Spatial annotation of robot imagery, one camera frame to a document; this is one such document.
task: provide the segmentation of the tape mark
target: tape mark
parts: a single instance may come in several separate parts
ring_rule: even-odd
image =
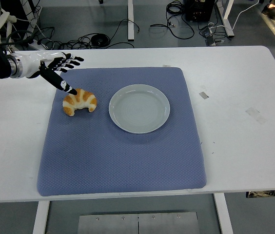
[[[267,119],[265,119],[259,111],[256,109],[250,107],[249,109],[246,110],[247,114],[249,114],[252,118],[254,118],[256,121],[258,121],[260,124],[264,124]]]
[[[199,93],[203,99],[207,99],[209,96],[205,94],[205,92]]]

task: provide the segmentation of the robotic arm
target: robotic arm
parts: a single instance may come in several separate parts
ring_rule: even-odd
[[[76,95],[77,92],[66,83],[55,71],[67,72],[79,66],[83,58],[63,52],[39,51],[30,55],[17,53],[6,54],[0,46],[0,79],[3,78],[35,78],[41,75],[59,90]]]

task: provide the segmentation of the person's foot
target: person's foot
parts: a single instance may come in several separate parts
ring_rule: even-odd
[[[262,14],[275,21],[275,7],[268,8],[268,6],[265,6],[262,10]]]

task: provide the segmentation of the white plate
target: white plate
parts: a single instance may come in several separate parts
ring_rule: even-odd
[[[109,115],[121,129],[135,134],[152,132],[168,119],[170,104],[157,88],[133,84],[117,91],[109,102]]]

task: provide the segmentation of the textured fabric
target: textured fabric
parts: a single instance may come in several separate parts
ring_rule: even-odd
[[[96,110],[62,110],[56,92],[44,143],[37,189],[42,196],[202,188],[203,155],[188,89],[179,68],[77,69],[61,75],[74,88],[95,94]],[[131,134],[108,113],[111,97],[131,84],[158,88],[169,100],[168,120],[148,134]]]

